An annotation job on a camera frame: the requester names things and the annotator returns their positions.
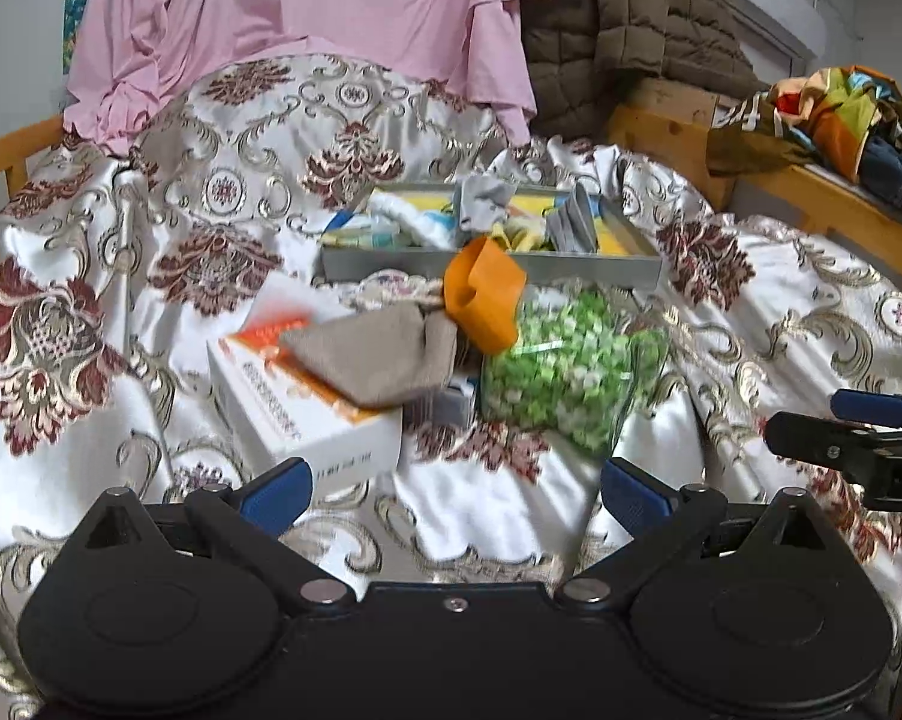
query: orange and white box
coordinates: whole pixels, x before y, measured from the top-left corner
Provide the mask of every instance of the orange and white box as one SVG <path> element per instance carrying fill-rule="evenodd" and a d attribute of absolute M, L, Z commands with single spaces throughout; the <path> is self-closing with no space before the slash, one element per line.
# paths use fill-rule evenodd
<path fill-rule="evenodd" d="M 285 330 L 351 314 L 333 295 L 272 272 L 240 331 L 208 343 L 215 398 L 256 476 L 291 457 L 311 466 L 312 500 L 394 471 L 401 409 L 365 410 L 278 345 Z"/>

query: green confetti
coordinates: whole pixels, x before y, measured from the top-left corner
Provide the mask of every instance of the green confetti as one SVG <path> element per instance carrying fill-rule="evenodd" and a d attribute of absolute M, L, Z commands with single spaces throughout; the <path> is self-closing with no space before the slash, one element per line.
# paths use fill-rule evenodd
<path fill-rule="evenodd" d="M 650 400 L 668 348 L 654 328 L 621 333 L 626 318 L 595 292 L 560 309 L 524 304 L 517 343 L 485 357 L 485 418 L 555 429 L 589 452 L 611 452 L 630 410 Z"/>

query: pink sheet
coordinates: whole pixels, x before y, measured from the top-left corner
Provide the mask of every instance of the pink sheet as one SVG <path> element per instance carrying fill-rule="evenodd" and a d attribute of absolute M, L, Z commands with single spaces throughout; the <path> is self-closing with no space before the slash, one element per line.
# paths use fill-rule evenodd
<path fill-rule="evenodd" d="M 232 62 L 330 52 L 498 110 L 529 140 L 534 93 L 518 0 L 88 0 L 66 127 L 118 155 L 165 103 Z"/>

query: screw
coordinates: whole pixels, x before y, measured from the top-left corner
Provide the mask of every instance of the screw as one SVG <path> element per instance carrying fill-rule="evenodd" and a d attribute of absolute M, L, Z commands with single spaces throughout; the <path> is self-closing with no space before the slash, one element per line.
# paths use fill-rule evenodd
<path fill-rule="evenodd" d="M 572 601 L 582 604 L 596 604 L 611 595 L 611 588 L 600 579 L 572 579 L 563 591 Z"/>
<path fill-rule="evenodd" d="M 464 598 L 445 598 L 443 605 L 448 611 L 454 611 L 454 613 L 460 613 L 468 606 Z"/>
<path fill-rule="evenodd" d="M 336 579 L 313 579 L 306 581 L 299 592 L 312 604 L 334 604 L 347 595 L 347 585 Z"/>

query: brown quilted jacket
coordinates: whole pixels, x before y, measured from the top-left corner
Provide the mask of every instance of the brown quilted jacket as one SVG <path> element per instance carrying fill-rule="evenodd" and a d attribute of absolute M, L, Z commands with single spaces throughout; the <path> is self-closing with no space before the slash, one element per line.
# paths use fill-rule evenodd
<path fill-rule="evenodd" d="M 531 131 L 600 137 L 644 76 L 745 98 L 766 88 L 722 0 L 524 0 L 521 31 L 537 118 Z"/>

